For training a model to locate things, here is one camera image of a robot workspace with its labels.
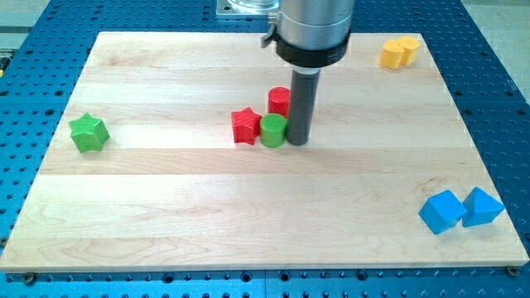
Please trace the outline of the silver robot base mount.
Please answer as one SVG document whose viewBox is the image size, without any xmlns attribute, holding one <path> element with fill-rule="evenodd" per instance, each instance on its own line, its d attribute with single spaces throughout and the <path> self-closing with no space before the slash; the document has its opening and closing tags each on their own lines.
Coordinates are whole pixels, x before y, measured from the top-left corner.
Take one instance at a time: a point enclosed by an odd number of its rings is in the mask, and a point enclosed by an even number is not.
<svg viewBox="0 0 530 298">
<path fill-rule="evenodd" d="M 263 16 L 277 10 L 278 0 L 217 0 L 216 15 L 220 17 Z"/>
</svg>

